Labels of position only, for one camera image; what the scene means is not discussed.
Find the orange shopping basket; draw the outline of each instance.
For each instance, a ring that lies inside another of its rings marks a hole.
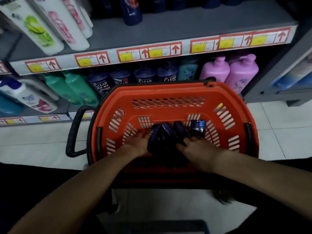
[[[87,148],[75,152],[76,136],[85,111],[93,110]],[[227,85],[217,82],[116,86],[97,108],[81,107],[68,135],[66,154],[87,154],[89,164],[113,153],[128,137],[156,123],[206,120],[206,139],[215,146],[258,157],[259,141],[247,106]],[[212,188],[217,175],[191,166],[168,168],[154,158],[137,158],[113,183],[116,188]]]

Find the pink bottle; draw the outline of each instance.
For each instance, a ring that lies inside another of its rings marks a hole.
[[[200,80],[208,77],[216,77],[217,82],[224,82],[230,73],[229,64],[225,61],[225,57],[217,57],[213,62],[207,62],[202,67]]]
[[[233,62],[230,65],[231,72],[225,83],[230,86],[237,94],[251,81],[259,71],[259,67],[255,62],[256,56],[249,54],[240,57],[240,61]]]

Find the white bottle with pink label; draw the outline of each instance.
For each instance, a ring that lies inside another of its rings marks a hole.
[[[83,51],[90,47],[88,40],[80,31],[75,19],[70,15],[62,0],[34,1],[72,50]]]
[[[75,0],[62,0],[66,8],[68,9],[69,13],[75,19],[80,31],[83,33],[85,38],[90,38],[93,34],[92,26],[90,26],[90,18],[89,16],[82,12],[84,9],[83,7],[79,6]]]
[[[230,64],[230,74],[225,80],[225,83],[237,94],[239,94],[258,73],[259,67],[255,59],[256,56],[254,54],[249,54],[240,57],[240,61]]]

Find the black basket handle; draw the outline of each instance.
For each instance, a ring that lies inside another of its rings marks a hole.
[[[86,111],[95,111],[95,110],[96,110],[95,107],[90,107],[90,106],[82,106],[80,109],[78,109],[75,115],[75,118],[72,122],[71,129],[69,130],[69,133],[68,133],[68,139],[67,139],[67,144],[66,144],[66,155],[68,157],[78,157],[80,155],[87,153],[87,149],[83,149],[83,150],[75,152],[76,139],[77,139],[79,126],[80,126],[84,113]]]

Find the red arrow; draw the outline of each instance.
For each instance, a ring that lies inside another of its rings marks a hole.
[[[249,35],[247,38],[245,38],[245,41],[247,41],[246,45],[249,45],[249,41],[252,40],[252,37]]]
[[[103,63],[105,63],[104,59],[106,59],[106,57],[104,57],[103,55],[100,55],[99,59],[102,60]]]
[[[279,39],[279,42],[282,41],[282,38],[283,38],[284,36],[286,36],[286,34],[285,34],[284,32],[281,32],[281,33],[278,35],[278,37],[280,38],[280,39]]]
[[[142,51],[142,54],[144,54],[144,58],[146,58],[146,54],[148,54],[149,52],[146,50],[146,49],[144,49],[143,51]]]
[[[56,64],[55,64],[54,62],[50,61],[49,65],[53,66],[53,68],[56,69],[56,68],[55,68],[55,65],[56,65]]]
[[[177,50],[180,49],[177,45],[174,45],[172,50],[174,50],[174,54],[177,54]]]

